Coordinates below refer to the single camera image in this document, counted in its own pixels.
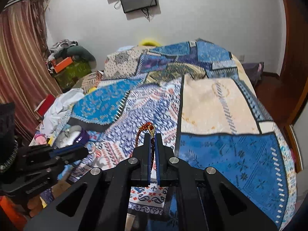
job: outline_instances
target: curtain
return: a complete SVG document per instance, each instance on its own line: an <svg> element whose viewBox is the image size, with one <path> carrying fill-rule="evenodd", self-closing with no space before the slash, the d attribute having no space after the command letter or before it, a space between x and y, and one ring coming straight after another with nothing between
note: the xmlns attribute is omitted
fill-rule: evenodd
<svg viewBox="0 0 308 231"><path fill-rule="evenodd" d="M0 102L14 102L16 130L31 140L38 125L34 109L61 89L47 72L44 0L23 0L0 14Z"/></svg>

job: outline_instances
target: wall socket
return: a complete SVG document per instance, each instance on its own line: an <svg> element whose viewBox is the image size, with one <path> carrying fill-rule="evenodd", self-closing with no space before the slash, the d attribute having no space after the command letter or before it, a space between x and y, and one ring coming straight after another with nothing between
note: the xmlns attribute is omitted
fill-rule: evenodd
<svg viewBox="0 0 308 231"><path fill-rule="evenodd" d="M239 55L239 56L238 56L238 60L239 60L239 61L244 61L244 58L245 58L245 55Z"/></svg>

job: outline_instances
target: patterned blanket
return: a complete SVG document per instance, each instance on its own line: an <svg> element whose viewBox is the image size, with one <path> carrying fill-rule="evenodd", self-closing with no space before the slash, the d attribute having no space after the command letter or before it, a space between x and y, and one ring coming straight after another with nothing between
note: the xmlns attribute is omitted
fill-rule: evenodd
<svg viewBox="0 0 308 231"><path fill-rule="evenodd" d="M56 137L81 125L90 134L90 154L70 180L129 157L137 128L148 121L176 156L217 168L278 228L290 221L296 201L291 152L230 52L198 39L109 55L98 89L72 106L55 131ZM174 188L158 186L153 167L150 186L131 189L128 213L139 230L178 230Z"/></svg>

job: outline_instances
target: blue gripper pad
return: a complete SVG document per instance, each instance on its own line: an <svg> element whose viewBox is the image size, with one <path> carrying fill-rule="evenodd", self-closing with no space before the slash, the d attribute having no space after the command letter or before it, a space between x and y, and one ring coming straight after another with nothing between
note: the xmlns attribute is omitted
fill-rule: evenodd
<svg viewBox="0 0 308 231"><path fill-rule="evenodd" d="M160 185L161 178L160 178L160 164L159 164L159 154L158 154L158 146L157 146L157 137L154 136L155 140L155 165L156 165L156 179L157 179L157 185Z"/></svg>
<svg viewBox="0 0 308 231"><path fill-rule="evenodd" d="M150 138L150 143L149 143L149 152L148 152L148 159L147 159L147 183L148 185L151 184L151 138Z"/></svg>

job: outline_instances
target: white wall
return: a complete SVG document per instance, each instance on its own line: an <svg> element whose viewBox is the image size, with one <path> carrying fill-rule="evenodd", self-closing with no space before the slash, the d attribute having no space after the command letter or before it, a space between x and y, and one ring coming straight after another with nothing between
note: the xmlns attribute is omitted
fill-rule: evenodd
<svg viewBox="0 0 308 231"><path fill-rule="evenodd" d="M46 36L47 36L47 46L50 49L56 42L53 40L47 25L46 25Z"/></svg>
<svg viewBox="0 0 308 231"><path fill-rule="evenodd" d="M265 71L279 70L285 34L279 0L159 0L151 22L141 11L116 10L115 1L51 0L46 23L53 40L78 41L96 57L97 69L107 54L144 38L161 44L203 38L244 54L244 62L264 61Z"/></svg>
<svg viewBox="0 0 308 231"><path fill-rule="evenodd" d="M297 200L303 200L308 194L308 168L304 168L296 175Z"/></svg>
<svg viewBox="0 0 308 231"><path fill-rule="evenodd" d="M293 125L293 130L301 152L303 166L308 170L308 104L305 105L301 115Z"/></svg>
<svg viewBox="0 0 308 231"><path fill-rule="evenodd" d="M283 59L285 56L285 43L286 43L286 34L287 34L287 24L286 24L286 18L285 18L285 5L283 3L283 0L278 0L279 2L279 8L280 8L280 18L281 18L281 42L280 42L280 56L278 61L278 67L277 67L277 74L280 75Z"/></svg>

